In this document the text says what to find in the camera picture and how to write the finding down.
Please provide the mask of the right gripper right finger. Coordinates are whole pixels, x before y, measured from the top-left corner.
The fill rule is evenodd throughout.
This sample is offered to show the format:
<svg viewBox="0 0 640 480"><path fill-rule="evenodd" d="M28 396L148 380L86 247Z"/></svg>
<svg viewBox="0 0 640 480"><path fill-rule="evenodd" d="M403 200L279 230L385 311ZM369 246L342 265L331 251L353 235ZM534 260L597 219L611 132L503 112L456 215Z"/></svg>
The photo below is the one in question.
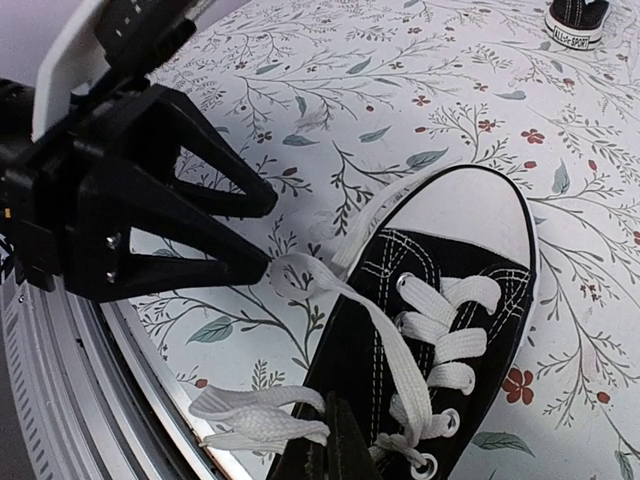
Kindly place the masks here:
<svg viewBox="0 0 640 480"><path fill-rule="evenodd" d="M348 402L334 392L327 397L325 419L330 434L326 446L329 480L380 480L382 478L363 439Z"/></svg>

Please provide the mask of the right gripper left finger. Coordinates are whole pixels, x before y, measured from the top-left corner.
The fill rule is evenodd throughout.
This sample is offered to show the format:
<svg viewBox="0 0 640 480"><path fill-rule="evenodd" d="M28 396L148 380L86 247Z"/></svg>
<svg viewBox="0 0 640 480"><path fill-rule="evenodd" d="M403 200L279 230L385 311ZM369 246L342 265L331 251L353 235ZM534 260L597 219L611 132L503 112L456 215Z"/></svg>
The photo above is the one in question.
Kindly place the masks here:
<svg viewBox="0 0 640 480"><path fill-rule="evenodd" d="M322 480L326 478L325 449L330 430L322 426L319 438L289 440L284 453L277 455L267 476L270 480Z"/></svg>

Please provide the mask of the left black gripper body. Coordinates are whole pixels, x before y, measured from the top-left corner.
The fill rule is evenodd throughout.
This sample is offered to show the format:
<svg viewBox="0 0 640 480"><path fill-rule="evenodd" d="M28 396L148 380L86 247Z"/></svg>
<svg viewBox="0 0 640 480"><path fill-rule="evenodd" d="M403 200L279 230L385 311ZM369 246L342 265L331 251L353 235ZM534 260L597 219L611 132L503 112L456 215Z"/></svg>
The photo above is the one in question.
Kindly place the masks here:
<svg viewBox="0 0 640 480"><path fill-rule="evenodd" d="M1 82L1 233L14 248L17 280L52 292L61 277L68 291L90 300L149 294L150 258L128 250L124 216L107 220L114 194L97 189L99 180L120 187L142 173L120 160L94 167L104 157L75 129L92 124L98 102L32 142L34 97L31 87Z"/></svg>

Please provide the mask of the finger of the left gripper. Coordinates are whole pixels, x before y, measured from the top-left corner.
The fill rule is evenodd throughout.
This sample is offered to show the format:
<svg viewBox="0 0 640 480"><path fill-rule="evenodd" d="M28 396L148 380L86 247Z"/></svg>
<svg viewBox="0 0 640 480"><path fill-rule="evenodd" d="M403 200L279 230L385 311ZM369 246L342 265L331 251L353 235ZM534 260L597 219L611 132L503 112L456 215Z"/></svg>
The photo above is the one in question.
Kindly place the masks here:
<svg viewBox="0 0 640 480"><path fill-rule="evenodd" d="M262 218L278 194L184 93L153 85L131 103L131 158L205 212Z"/></svg>
<svg viewBox="0 0 640 480"><path fill-rule="evenodd" d="M273 201L159 199L111 201L104 231L122 240L104 266L106 302L182 288L253 285L264 275L267 254L216 218L261 218ZM139 229L174 240L200 258L134 254L129 239Z"/></svg>

